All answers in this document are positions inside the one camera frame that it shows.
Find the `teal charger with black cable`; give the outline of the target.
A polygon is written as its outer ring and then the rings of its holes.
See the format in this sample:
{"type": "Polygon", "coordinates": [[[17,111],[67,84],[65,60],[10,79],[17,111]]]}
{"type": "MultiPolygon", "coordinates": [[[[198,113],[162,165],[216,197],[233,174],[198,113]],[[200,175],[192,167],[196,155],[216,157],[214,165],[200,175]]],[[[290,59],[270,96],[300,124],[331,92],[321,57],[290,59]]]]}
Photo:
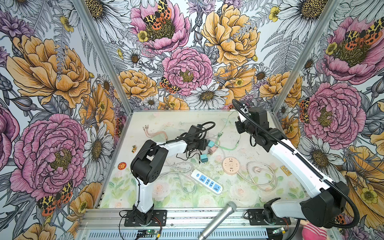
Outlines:
{"type": "Polygon", "coordinates": [[[201,163],[207,163],[208,162],[208,155],[207,154],[200,155],[200,162],[201,163]]]}

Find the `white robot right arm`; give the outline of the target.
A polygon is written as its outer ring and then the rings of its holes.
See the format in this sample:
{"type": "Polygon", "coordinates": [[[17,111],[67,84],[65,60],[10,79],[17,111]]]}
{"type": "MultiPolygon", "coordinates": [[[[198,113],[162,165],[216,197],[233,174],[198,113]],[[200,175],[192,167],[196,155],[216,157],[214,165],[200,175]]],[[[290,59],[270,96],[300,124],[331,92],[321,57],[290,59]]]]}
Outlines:
{"type": "Polygon", "coordinates": [[[264,205],[264,219],[271,224],[282,218],[307,220],[316,227],[330,229],[336,225],[336,217],[344,210],[348,187],[335,183],[315,168],[288,140],[287,136],[269,126],[267,113],[262,108],[237,106],[238,133],[247,133],[256,145],[278,159],[295,176],[307,193],[302,200],[288,201],[274,198],[264,205]]]}

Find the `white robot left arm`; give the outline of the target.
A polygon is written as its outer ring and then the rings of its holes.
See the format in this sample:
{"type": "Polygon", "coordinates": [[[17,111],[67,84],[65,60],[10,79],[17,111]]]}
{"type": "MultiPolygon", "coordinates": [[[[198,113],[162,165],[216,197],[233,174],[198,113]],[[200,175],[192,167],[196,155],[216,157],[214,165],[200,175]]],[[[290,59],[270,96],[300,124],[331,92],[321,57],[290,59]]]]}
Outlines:
{"type": "Polygon", "coordinates": [[[173,140],[156,143],[147,140],[131,162],[131,172],[137,181],[137,198],[133,210],[148,214],[154,208],[152,183],[159,177],[167,157],[207,147],[207,129],[203,124],[192,125],[188,132],[173,140]]]}

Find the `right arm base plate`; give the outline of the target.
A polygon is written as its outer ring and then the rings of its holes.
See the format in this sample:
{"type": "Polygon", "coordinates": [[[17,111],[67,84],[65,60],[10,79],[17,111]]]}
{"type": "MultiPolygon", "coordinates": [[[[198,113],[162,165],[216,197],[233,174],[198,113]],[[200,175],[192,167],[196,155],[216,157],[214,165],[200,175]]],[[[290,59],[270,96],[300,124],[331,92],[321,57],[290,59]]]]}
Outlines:
{"type": "Polygon", "coordinates": [[[289,226],[291,224],[289,218],[278,218],[265,209],[248,209],[243,217],[251,226],[289,226]]]}

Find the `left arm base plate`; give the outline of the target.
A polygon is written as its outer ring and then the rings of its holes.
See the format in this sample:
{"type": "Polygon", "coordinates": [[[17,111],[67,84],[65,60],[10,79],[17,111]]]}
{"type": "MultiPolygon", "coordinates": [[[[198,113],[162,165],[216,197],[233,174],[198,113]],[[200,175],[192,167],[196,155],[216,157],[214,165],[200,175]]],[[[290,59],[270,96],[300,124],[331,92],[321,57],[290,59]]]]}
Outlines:
{"type": "Polygon", "coordinates": [[[149,210],[142,213],[139,210],[127,212],[125,227],[164,227],[167,222],[167,210],[149,210]]]}

